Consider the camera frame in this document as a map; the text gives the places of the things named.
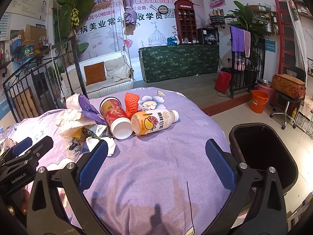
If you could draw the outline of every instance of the metal chair leg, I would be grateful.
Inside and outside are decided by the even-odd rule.
[[[285,111],[284,111],[283,113],[279,112],[279,113],[270,114],[270,118],[273,118],[274,115],[283,115],[283,116],[284,116],[284,121],[283,121],[284,123],[283,123],[283,125],[281,126],[281,129],[282,129],[282,130],[284,130],[284,129],[286,128],[286,126],[287,126],[287,117],[288,117],[289,119],[291,119],[291,120],[294,122],[293,128],[295,129],[295,120],[294,120],[291,116],[289,116],[289,115],[287,114],[287,111],[288,111],[288,108],[289,108],[289,104],[290,104],[290,102],[288,101],[288,102],[287,102],[287,105],[286,105],[286,107],[285,107]]]

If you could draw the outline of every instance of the black trash can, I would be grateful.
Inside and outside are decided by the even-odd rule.
[[[272,127],[263,123],[236,125],[229,133],[229,142],[231,153],[239,163],[259,170],[274,167],[284,194],[296,183],[297,164]]]

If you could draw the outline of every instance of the pink bucket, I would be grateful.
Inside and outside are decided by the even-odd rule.
[[[274,88],[271,88],[271,87],[266,87],[266,86],[262,86],[258,83],[258,88],[257,90],[260,90],[262,92],[265,92],[269,95],[269,101],[267,102],[267,105],[270,104],[271,100],[272,100],[272,96],[273,96],[273,93],[274,93]]]

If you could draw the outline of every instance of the table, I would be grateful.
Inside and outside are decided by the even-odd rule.
[[[147,83],[216,73],[219,45],[182,44],[140,48],[139,58],[142,77]]]

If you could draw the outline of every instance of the brown pillow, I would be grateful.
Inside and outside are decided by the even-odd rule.
[[[104,62],[84,66],[86,86],[106,80]]]

